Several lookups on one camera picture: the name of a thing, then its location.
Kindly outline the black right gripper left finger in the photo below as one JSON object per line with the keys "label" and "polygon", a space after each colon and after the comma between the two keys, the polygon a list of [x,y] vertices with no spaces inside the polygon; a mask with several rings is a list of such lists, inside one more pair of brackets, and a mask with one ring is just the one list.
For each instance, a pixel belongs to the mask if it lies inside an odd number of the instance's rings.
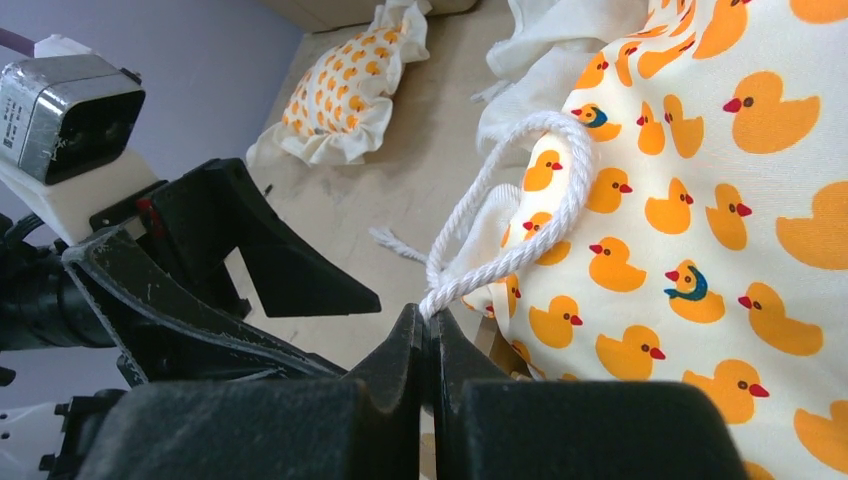
{"label": "black right gripper left finger", "polygon": [[83,479],[415,479],[421,317],[332,380],[151,383],[124,395]]}

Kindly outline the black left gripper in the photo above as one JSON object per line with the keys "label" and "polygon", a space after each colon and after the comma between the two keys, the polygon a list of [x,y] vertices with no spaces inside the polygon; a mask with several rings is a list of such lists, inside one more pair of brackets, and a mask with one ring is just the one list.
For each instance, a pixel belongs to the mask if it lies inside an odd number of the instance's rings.
{"label": "black left gripper", "polygon": [[121,350],[132,386],[163,381],[339,379],[346,369],[245,323],[225,265],[237,249],[267,316],[378,313],[378,294],[334,265],[268,203],[243,160],[212,159],[89,217],[65,269]]}

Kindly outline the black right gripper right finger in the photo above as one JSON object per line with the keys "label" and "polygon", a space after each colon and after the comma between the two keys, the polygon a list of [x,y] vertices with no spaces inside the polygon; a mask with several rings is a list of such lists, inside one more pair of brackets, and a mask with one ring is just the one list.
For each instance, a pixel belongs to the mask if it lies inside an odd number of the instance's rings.
{"label": "black right gripper right finger", "polygon": [[441,479],[742,479],[717,408],[679,382],[518,381],[449,311],[427,323]]}

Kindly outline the orange patterned white blanket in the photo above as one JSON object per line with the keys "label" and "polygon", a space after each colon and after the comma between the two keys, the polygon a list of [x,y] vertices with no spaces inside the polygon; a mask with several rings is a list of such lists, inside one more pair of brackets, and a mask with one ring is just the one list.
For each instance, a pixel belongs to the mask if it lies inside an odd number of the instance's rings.
{"label": "orange patterned white blanket", "polygon": [[847,5],[513,1],[424,264],[532,377],[681,381],[755,479],[847,475]]}

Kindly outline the wooden pet bed frame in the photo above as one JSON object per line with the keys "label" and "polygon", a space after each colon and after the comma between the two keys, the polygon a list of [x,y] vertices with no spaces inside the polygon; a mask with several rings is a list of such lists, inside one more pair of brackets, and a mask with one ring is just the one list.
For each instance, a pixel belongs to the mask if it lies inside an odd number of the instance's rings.
{"label": "wooden pet bed frame", "polygon": [[525,361],[501,335],[494,319],[482,317],[475,334],[474,345],[501,371],[516,380],[531,380]]}

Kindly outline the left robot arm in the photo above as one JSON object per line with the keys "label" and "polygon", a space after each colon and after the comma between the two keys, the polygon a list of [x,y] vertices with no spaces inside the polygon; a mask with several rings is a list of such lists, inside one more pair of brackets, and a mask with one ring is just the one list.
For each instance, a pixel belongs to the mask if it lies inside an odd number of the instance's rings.
{"label": "left robot arm", "polygon": [[57,408],[54,478],[365,479],[361,386],[247,324],[239,253],[271,317],[372,313],[378,296],[287,226],[238,159],[175,181],[105,166],[2,178],[31,208],[1,222],[1,346],[119,349],[130,391]]}

